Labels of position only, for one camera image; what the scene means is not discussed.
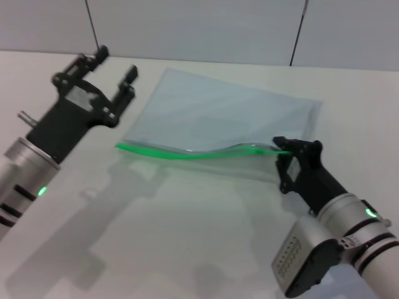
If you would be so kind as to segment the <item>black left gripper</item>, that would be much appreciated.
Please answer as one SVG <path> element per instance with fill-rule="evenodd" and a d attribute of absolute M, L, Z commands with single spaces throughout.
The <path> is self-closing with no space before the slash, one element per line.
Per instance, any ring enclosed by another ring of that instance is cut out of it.
<path fill-rule="evenodd" d="M 65 160 L 91 128 L 116 127 L 135 98 L 132 86 L 138 78 L 135 65 L 122 78 L 112 99 L 83 80 L 107 58 L 108 47 L 101 45 L 93 56 L 79 54 L 63 71 L 52 77 L 52 83 L 59 93 L 58 100 L 26 138 L 55 162 Z"/>

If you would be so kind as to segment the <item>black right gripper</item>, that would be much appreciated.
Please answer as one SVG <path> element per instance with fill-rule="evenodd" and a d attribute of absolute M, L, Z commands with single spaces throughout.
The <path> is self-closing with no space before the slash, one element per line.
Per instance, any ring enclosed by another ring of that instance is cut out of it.
<path fill-rule="evenodd" d="M 275 136 L 272 141 L 281 150 L 296 154 L 295 158 L 299 162 L 299 173 L 296 179 L 292 180 L 288 168 L 293 155 L 277 156 L 276 168 L 281 193 L 298 193 L 315 215 L 318 215 L 328 202 L 348 193 L 322 165 L 322 143 L 319 140 L 304 141 Z"/>

